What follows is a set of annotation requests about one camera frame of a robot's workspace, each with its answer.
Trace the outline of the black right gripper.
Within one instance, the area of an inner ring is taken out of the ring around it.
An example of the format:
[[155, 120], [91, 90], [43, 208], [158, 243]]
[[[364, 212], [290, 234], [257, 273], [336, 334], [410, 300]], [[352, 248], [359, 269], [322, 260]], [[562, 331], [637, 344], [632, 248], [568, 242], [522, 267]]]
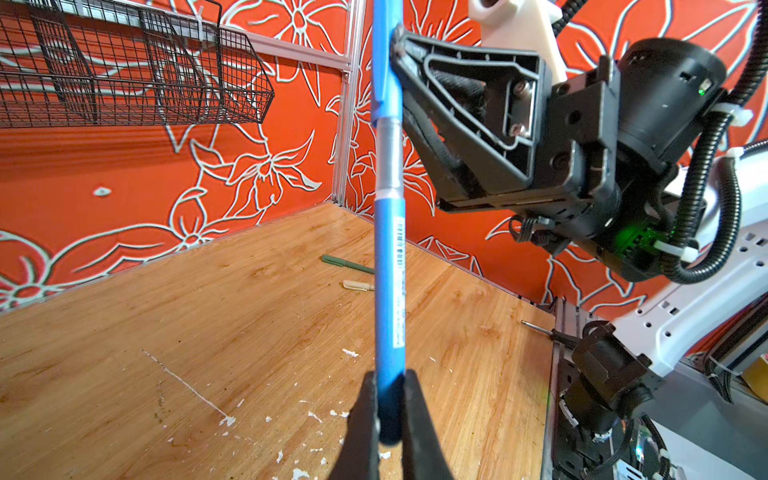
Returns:
[[643, 217], [722, 91], [714, 56], [626, 56], [554, 83], [530, 51], [398, 26], [405, 131], [448, 212], [509, 209], [524, 234], [605, 235]]

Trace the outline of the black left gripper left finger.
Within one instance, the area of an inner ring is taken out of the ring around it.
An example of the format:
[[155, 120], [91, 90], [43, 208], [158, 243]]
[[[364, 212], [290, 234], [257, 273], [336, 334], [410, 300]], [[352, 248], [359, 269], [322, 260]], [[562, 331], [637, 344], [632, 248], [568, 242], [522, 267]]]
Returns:
[[374, 372], [367, 372], [363, 377], [329, 479], [379, 479], [378, 401]]

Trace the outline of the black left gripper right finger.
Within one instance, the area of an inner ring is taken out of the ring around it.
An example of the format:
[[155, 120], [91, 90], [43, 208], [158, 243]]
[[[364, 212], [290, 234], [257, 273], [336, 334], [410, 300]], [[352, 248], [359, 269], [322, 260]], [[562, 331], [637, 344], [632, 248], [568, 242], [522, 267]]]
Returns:
[[414, 370], [405, 371], [401, 402], [402, 459], [405, 480], [453, 480]]

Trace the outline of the blue pen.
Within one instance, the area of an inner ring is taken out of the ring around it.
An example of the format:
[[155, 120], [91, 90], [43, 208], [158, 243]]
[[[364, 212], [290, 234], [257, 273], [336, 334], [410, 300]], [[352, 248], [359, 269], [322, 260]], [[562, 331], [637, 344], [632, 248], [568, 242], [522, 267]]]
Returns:
[[375, 374], [380, 442], [402, 437], [406, 363], [405, 210], [401, 121], [377, 121], [375, 187]]

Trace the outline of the green pen cap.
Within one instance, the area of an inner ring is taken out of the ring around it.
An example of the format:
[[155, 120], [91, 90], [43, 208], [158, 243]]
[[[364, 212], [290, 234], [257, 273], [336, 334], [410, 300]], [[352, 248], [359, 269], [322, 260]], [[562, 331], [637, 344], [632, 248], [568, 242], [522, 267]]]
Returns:
[[353, 262], [349, 262], [347, 260], [344, 260], [344, 259], [341, 259], [341, 258], [338, 258], [338, 257], [334, 257], [334, 256], [331, 256], [331, 255], [322, 255], [321, 256], [321, 261], [324, 262], [324, 263], [327, 263], [329, 265], [334, 265], [334, 266], [338, 266], [338, 267], [344, 267], [344, 268], [353, 268], [354, 267], [354, 263]]

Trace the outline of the blue pen cap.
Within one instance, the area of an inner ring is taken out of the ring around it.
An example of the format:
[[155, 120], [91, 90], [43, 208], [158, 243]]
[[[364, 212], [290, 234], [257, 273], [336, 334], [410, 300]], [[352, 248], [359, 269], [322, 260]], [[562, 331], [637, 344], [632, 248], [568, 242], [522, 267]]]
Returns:
[[402, 1], [373, 1], [371, 118], [374, 124], [384, 118], [402, 119], [402, 87], [390, 59], [393, 35], [402, 21]]

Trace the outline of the green pen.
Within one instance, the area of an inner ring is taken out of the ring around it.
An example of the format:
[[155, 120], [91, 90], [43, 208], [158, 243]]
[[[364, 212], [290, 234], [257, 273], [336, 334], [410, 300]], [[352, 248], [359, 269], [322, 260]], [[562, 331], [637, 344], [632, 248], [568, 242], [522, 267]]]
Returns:
[[354, 263], [354, 262], [348, 262], [346, 266], [348, 268], [351, 268], [351, 269], [359, 271], [359, 272], [367, 273], [367, 274], [370, 274], [370, 275], [375, 275], [375, 270], [373, 268], [370, 268], [370, 267], [367, 267], [367, 266], [364, 266], [364, 265], [361, 265], [361, 264], [357, 264], [357, 263]]

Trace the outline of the black handled screwdriver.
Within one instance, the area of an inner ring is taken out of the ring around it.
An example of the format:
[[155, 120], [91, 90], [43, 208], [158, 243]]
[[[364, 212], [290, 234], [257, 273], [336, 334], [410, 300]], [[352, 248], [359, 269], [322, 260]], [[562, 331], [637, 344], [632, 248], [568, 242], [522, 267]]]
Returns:
[[527, 321], [522, 321], [521, 324], [534, 331], [537, 331], [539, 333], [546, 335], [551, 341], [555, 343], [559, 343], [569, 349], [574, 349], [580, 341], [578, 337], [565, 334], [556, 329], [547, 330], [543, 327], [534, 325]]

